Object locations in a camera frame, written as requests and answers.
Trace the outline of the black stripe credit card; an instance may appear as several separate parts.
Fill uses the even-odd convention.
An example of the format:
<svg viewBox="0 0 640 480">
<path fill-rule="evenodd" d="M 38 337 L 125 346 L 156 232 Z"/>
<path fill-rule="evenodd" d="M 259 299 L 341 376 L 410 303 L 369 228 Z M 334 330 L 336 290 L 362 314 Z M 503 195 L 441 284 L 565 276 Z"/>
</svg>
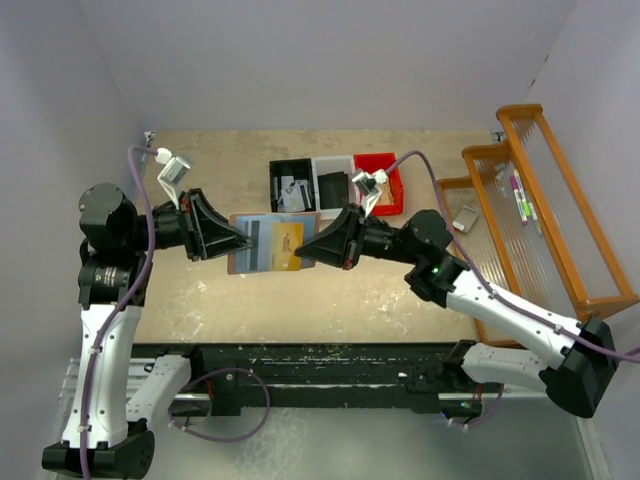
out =
<svg viewBox="0 0 640 480">
<path fill-rule="evenodd" d="M 236 227 L 251 240 L 251 246 L 236 254 L 236 269 L 241 274 L 270 270 L 272 227 L 280 223 L 276 215 L 239 215 Z"/>
</svg>

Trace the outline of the pink leather card holder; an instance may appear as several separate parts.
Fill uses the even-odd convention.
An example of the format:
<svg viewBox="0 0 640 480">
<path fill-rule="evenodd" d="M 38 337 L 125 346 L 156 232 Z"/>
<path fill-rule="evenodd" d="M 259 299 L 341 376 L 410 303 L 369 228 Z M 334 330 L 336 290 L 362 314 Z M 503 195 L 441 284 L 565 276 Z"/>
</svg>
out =
<svg viewBox="0 0 640 480">
<path fill-rule="evenodd" d="M 228 256 L 229 275 L 315 267 L 314 260 L 299 257 L 295 251 L 319 232 L 319 213 L 234 214 L 230 223 L 249 237 L 251 246 Z"/>
</svg>

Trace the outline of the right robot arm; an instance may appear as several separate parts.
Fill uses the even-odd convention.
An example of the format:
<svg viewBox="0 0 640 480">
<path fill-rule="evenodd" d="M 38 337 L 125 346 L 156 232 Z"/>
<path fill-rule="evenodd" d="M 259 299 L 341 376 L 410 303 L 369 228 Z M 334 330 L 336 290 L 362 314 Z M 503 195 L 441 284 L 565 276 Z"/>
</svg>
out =
<svg viewBox="0 0 640 480">
<path fill-rule="evenodd" d="M 362 256 L 411 265 L 405 281 L 419 299 L 481 320 L 521 346 L 466 347 L 445 366 L 452 389 L 517 385 L 545 393 L 577 417 L 593 417 L 619 365 L 610 327 L 596 317 L 581 322 L 554 313 L 488 282 L 470 262 L 448 252 L 452 240 L 436 210 L 421 210 L 396 228 L 349 205 L 295 253 L 342 270 Z"/>
</svg>

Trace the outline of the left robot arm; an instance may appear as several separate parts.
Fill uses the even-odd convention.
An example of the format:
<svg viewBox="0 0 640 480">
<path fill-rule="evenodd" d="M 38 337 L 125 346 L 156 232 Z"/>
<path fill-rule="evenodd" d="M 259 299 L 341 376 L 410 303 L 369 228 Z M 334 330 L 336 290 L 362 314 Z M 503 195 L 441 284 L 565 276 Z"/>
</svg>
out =
<svg viewBox="0 0 640 480">
<path fill-rule="evenodd" d="M 78 379 L 60 440 L 42 454 L 45 470 L 76 478 L 141 479 L 150 469 L 154 432 L 179 389 L 194 392 L 204 365 L 164 354 L 127 393 L 135 333 L 156 250 L 182 247 L 191 261 L 251 247 L 252 240 L 191 189 L 139 214 L 116 185 L 102 183 L 79 200 L 84 235 L 78 275 L 82 350 Z"/>
</svg>

